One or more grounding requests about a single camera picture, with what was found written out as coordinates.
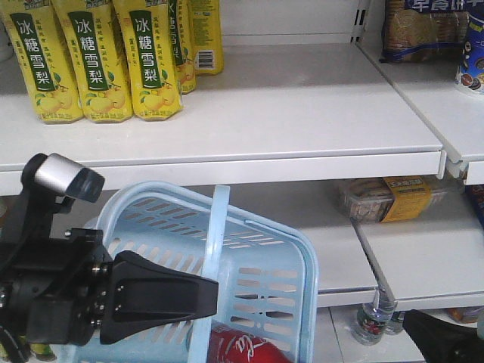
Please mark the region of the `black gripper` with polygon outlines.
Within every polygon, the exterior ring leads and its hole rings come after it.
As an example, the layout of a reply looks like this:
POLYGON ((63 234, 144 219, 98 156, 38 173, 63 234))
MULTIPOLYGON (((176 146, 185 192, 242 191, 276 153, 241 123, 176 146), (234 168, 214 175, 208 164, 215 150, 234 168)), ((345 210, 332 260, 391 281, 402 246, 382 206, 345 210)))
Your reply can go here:
POLYGON ((217 313, 219 283, 165 268, 126 250, 113 261, 103 232, 74 228, 68 238, 1 243, 1 324, 30 343, 85 345, 101 317, 96 304, 107 286, 100 342, 217 313))

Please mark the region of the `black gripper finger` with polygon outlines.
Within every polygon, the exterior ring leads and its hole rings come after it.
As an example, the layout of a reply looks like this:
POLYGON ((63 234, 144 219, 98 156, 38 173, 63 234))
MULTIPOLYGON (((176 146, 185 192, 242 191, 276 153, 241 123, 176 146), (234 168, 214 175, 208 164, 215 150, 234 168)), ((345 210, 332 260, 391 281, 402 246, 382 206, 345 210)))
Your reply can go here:
POLYGON ((402 326, 425 362, 483 362, 483 314, 476 327, 465 327, 412 309, 402 326))

